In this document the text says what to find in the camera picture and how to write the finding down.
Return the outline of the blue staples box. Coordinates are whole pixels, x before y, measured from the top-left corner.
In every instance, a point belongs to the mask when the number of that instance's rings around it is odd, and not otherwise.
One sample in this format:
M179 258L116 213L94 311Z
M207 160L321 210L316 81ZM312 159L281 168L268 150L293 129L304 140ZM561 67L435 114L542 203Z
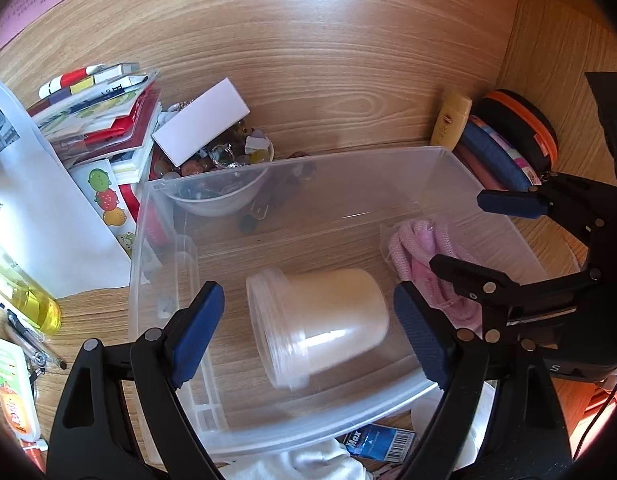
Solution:
M354 456L376 462L401 464L415 443L415 431L370 424L349 432L343 445Z

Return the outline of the white cloth pouch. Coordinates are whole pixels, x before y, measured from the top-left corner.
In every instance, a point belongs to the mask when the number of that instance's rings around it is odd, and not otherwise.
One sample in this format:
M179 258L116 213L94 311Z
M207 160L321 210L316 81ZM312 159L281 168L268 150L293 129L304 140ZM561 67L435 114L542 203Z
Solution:
M242 458L220 468L225 479L371 479L365 466L336 439L276 455Z

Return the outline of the clear plastic storage bin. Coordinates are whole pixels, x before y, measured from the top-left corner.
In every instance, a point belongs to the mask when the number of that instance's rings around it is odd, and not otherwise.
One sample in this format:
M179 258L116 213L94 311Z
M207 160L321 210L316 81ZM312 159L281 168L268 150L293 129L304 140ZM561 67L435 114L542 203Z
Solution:
M142 193L130 336L209 281L224 311L178 397L216 460L279 453L373 422L430 388L392 308L392 231L429 220L520 283L545 271L443 148L278 160Z

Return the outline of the navy blue pouch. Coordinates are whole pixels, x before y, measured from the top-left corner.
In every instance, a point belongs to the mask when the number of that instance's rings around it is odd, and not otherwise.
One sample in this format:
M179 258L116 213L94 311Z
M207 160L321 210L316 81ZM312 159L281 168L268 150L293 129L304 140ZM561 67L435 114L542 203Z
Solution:
M541 179L530 163L493 128L475 115L468 119L458 144L464 144L505 186L506 191L525 192Z

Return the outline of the pink notebook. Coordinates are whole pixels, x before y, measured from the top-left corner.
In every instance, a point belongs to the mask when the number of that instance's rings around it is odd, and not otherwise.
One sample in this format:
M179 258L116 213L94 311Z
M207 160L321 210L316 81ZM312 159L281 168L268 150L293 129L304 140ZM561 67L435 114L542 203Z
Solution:
M457 144L453 153L480 181L484 188L487 190L506 191L505 186L493 176L491 171L464 144Z

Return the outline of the black orange round case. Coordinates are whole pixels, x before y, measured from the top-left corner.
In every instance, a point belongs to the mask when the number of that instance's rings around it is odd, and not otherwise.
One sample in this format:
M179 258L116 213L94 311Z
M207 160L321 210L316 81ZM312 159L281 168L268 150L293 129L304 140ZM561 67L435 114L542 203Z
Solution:
M529 100L508 89L479 99L473 116L515 148L540 176L556 169L558 138L546 116Z

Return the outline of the yellow lotion bottle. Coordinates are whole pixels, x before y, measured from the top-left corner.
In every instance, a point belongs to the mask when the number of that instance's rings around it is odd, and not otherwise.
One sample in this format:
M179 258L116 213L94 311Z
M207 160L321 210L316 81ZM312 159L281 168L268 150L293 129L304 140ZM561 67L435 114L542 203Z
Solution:
M469 96L451 91L444 99L435 121L430 144L453 151L464 133L471 107L473 100Z

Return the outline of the black pen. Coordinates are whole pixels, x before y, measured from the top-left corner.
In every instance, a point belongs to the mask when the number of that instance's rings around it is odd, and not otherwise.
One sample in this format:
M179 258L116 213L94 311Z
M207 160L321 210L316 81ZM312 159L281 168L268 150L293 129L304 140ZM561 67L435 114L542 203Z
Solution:
M23 324L20 321L20 318L18 318L13 311L7 311L7 320L14 331L35 349L35 354L40 354L45 357L46 363L51 363L52 365L59 367L60 370L66 370L68 368L68 363L45 344L45 339L43 336L39 335L34 328Z

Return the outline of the yellow liquid clear bottle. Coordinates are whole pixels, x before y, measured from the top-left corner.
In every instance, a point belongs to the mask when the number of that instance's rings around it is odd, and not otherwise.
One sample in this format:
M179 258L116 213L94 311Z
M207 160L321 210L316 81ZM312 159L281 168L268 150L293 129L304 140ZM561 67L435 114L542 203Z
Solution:
M21 312L42 333L54 335L61 327L57 301L8 256L0 256L0 299Z

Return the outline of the green orange white tube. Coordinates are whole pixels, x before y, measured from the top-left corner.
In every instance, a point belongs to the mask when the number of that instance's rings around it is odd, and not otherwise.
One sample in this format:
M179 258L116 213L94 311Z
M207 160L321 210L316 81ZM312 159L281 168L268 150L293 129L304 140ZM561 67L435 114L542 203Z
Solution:
M7 425L19 440L35 442L42 436L23 350L2 338L0 406Z

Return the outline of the white folded paper sheet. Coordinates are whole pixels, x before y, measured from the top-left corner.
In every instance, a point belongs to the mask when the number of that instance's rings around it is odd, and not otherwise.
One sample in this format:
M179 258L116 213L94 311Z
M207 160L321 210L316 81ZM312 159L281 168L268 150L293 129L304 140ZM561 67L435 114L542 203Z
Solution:
M130 257L1 81L0 247L54 298L130 284Z

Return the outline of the fruit sticker sheet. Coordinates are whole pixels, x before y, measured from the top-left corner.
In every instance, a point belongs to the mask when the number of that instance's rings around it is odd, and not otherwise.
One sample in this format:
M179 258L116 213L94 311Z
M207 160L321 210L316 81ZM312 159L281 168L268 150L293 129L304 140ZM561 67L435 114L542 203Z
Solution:
M122 196L109 160L73 166L69 174L124 252L131 256L136 222Z

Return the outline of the white bowl of trinkets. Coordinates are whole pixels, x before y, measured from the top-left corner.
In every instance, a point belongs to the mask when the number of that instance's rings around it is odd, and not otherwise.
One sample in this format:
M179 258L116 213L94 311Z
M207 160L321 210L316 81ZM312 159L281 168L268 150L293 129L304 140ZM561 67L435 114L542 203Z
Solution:
M274 155L269 137L240 120L158 178L167 180L166 195L180 208L201 217L223 217L254 199Z

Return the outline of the stack of booklets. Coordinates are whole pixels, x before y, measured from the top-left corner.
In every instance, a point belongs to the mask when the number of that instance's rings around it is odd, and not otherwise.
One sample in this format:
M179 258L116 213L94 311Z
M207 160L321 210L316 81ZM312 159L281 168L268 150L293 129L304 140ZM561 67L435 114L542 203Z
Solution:
M139 180L161 113L159 70L137 63L95 65L39 89L28 108L66 169L88 162L120 165L122 181Z

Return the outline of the white rectangular box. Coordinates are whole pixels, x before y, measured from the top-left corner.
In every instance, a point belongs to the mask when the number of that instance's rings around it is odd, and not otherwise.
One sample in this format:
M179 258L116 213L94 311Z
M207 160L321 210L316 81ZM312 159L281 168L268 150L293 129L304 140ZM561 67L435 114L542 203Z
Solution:
M249 113L235 86L224 78L156 130L152 139L179 167Z

